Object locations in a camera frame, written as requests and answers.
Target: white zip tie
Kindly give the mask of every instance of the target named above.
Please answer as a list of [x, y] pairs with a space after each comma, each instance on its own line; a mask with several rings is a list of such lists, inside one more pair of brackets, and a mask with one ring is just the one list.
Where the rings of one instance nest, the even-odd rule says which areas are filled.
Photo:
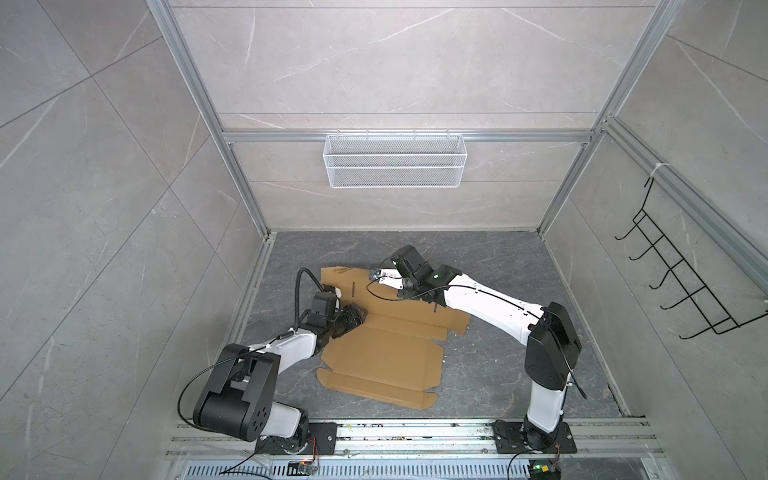
[[657, 162], [656, 166], [654, 167], [654, 169], [650, 171], [650, 177], [653, 177], [653, 175], [656, 173], [656, 170], [658, 170], [659, 167], [662, 166], [662, 165], [667, 165], [668, 167], [672, 166], [672, 164], [662, 164], [661, 162]]

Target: white wire basket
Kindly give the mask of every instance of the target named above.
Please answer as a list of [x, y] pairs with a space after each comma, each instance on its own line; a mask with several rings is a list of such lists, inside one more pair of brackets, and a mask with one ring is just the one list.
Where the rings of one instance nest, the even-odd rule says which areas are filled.
[[332, 134], [323, 160], [332, 188], [458, 187], [467, 149], [460, 134]]

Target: gray wall tile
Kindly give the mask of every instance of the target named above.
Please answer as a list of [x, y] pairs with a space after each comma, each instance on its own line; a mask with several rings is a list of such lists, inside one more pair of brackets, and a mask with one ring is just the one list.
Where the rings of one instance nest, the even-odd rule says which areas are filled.
[[633, 291], [570, 200], [545, 240], [630, 413], [649, 418], [677, 474], [743, 478]]
[[[213, 365], [232, 320], [240, 288], [214, 255], [163, 349], [157, 365], [104, 468], [106, 478], [155, 478], [172, 428], [180, 421], [176, 401], [197, 372]], [[182, 412], [191, 415], [204, 384], [197, 380], [184, 394]]]
[[[574, 142], [468, 142], [466, 147], [462, 181], [560, 181], [580, 145]], [[251, 181], [324, 182], [328, 179], [322, 143], [241, 143], [234, 148]]]
[[[598, 111], [651, 10], [176, 8], [175, 13], [222, 112], [525, 113]], [[338, 28], [340, 18], [345, 28]], [[284, 25], [293, 28], [286, 32]]]
[[248, 277], [260, 242], [261, 237], [253, 225], [248, 209], [240, 202], [217, 249], [221, 261], [240, 286], [243, 286]]
[[208, 136], [163, 40], [94, 76], [166, 182], [171, 183]]
[[592, 128], [591, 113], [557, 114], [228, 114], [219, 113], [226, 129], [271, 128]]
[[0, 4], [0, 125], [88, 76], [35, 0]]
[[768, 78], [768, 3], [688, 0], [670, 35], [721, 60]]
[[463, 182], [458, 188], [333, 189], [251, 182], [273, 229], [533, 230], [559, 182]]
[[0, 129], [0, 395], [166, 185], [87, 80]]
[[768, 250], [768, 81], [665, 38], [619, 116]]
[[240, 203], [230, 172], [209, 137], [170, 188], [214, 248]]
[[40, 3], [92, 74], [160, 37], [144, 0]]
[[167, 193], [0, 401], [4, 478], [97, 478], [214, 252]]
[[[689, 336], [707, 324], [690, 301], [672, 310], [660, 308], [684, 298], [685, 293], [673, 278], [667, 278], [658, 290], [648, 288], [661, 281], [666, 267], [654, 253], [635, 262], [628, 260], [648, 246], [640, 234], [632, 233], [622, 241], [614, 239], [629, 230], [630, 219], [645, 195], [647, 175], [616, 144], [607, 143], [598, 153], [571, 198], [616, 263], [670, 353], [674, 368], [682, 372], [746, 477], [760, 478], [768, 458], [761, 447], [766, 441], [764, 427], [768, 427], [763, 402], [768, 380], [762, 374], [768, 362], [764, 348], [768, 319], [721, 336], [704, 333], [695, 339], [680, 339], [678, 335]], [[764, 294], [658, 186], [650, 192], [646, 211], [734, 318], [743, 322], [764, 313]], [[670, 262], [679, 259], [671, 249], [663, 252]], [[676, 272], [692, 291], [700, 284], [686, 270], [678, 267]], [[714, 308], [716, 304], [708, 294], [696, 298], [713, 321], [727, 317], [722, 309]]]
[[578, 142], [471, 142], [462, 181], [560, 181], [580, 147]]

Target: metal bracket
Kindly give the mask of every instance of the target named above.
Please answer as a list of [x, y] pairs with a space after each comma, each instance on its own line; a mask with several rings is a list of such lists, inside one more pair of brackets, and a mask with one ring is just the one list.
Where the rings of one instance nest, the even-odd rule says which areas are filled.
[[[318, 455], [333, 455], [336, 450], [336, 430], [338, 425], [336, 423], [329, 422], [310, 422], [309, 436], [313, 436], [317, 439]], [[312, 442], [310, 441], [307, 449], [304, 452], [300, 452], [299, 455], [306, 455], [312, 453]], [[256, 451], [259, 453], [269, 453], [270, 455], [285, 455], [286, 452], [280, 445], [278, 445], [275, 437], [266, 437], [265, 439], [259, 439], [256, 442]]]
[[[526, 446], [523, 437], [523, 422], [496, 420], [492, 423], [492, 427], [497, 453], [526, 453], [531, 451]], [[571, 427], [566, 422], [560, 422], [558, 434], [554, 441], [556, 445], [542, 449], [541, 452], [551, 454], [576, 453], [576, 442], [573, 438]]]

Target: flattened cardboard box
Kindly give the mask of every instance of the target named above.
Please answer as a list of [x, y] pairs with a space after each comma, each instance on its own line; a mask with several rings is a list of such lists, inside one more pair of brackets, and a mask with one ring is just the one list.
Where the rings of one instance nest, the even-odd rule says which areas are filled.
[[[368, 310], [366, 322], [332, 339], [321, 357], [331, 370], [317, 369], [327, 389], [381, 402], [426, 410], [437, 394], [426, 389], [440, 385], [443, 348], [448, 330], [464, 335], [469, 314], [418, 300], [388, 302], [366, 286], [369, 271], [334, 266], [323, 268], [321, 281], [341, 289], [342, 304], [357, 303]], [[371, 292], [397, 299], [397, 290], [374, 283]]]

